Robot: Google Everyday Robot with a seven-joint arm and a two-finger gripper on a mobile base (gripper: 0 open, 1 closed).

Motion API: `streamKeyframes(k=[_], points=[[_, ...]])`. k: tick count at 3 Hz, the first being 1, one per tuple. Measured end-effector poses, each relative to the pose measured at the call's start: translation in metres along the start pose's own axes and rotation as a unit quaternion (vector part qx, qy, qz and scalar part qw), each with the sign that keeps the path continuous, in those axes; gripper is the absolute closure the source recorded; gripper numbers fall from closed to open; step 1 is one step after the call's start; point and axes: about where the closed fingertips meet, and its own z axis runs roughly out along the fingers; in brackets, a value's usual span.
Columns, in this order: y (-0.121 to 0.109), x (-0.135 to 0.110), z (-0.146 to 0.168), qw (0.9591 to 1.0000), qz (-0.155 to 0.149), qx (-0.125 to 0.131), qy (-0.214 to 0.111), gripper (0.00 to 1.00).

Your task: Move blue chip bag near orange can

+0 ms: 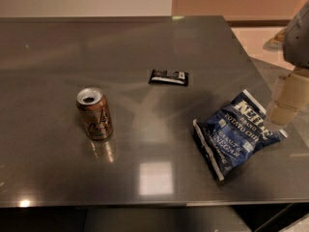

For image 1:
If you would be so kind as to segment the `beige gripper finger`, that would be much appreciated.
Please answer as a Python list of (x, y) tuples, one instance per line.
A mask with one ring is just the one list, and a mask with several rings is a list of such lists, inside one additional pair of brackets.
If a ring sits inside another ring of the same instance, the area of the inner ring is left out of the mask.
[(309, 70), (296, 67), (289, 74), (277, 78), (267, 107), (266, 121), (274, 126), (286, 126), (308, 103)]

